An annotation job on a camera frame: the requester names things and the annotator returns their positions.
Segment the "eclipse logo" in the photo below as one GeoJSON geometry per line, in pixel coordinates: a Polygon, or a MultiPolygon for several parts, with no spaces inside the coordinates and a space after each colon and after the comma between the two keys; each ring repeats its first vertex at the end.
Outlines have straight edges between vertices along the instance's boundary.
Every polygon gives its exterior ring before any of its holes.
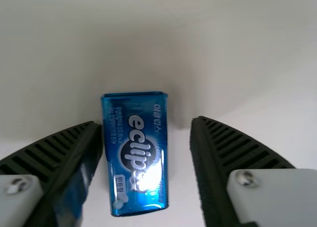
{"type": "Polygon", "coordinates": [[[141,117],[133,115],[129,117],[129,125],[135,129],[130,131],[129,141],[122,149],[120,158],[122,164],[131,170],[131,184],[135,191],[144,192],[140,183],[146,170],[156,159],[156,149],[152,142],[146,139],[141,131],[144,128],[144,121],[141,117]]]}

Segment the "screw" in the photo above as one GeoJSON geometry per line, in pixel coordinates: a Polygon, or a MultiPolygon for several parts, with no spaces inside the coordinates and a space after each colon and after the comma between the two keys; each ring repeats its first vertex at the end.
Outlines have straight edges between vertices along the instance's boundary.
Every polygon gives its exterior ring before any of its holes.
{"type": "Polygon", "coordinates": [[[259,186],[258,180],[254,177],[253,173],[248,170],[239,170],[236,172],[237,181],[245,187],[255,188],[259,186]]]}
{"type": "Polygon", "coordinates": [[[19,176],[14,178],[5,189],[6,194],[14,195],[26,190],[32,183],[32,179],[28,176],[19,176]]]}

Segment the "white background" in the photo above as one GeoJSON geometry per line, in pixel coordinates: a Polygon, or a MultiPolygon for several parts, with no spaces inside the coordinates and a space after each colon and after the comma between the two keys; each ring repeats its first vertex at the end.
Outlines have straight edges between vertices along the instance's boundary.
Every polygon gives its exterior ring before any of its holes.
{"type": "Polygon", "coordinates": [[[164,91],[170,207],[110,216],[103,157],[83,226],[200,227],[191,119],[317,168],[316,76],[316,0],[0,0],[0,158],[100,122],[103,93],[164,91]]]}

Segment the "white label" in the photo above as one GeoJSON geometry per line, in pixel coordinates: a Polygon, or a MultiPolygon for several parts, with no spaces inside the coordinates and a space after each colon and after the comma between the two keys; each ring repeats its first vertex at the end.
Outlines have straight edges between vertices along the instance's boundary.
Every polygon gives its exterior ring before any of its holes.
{"type": "Polygon", "coordinates": [[[124,203],[129,200],[125,185],[125,176],[122,174],[114,176],[114,195],[116,199],[119,199],[124,203]]]}

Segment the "blue mint tin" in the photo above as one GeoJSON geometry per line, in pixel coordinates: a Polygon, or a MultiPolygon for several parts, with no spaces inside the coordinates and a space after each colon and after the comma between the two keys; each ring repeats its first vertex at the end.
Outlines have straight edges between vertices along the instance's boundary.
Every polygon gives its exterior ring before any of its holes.
{"type": "Polygon", "coordinates": [[[167,94],[109,93],[101,100],[112,215],[167,208],[167,94]]]}

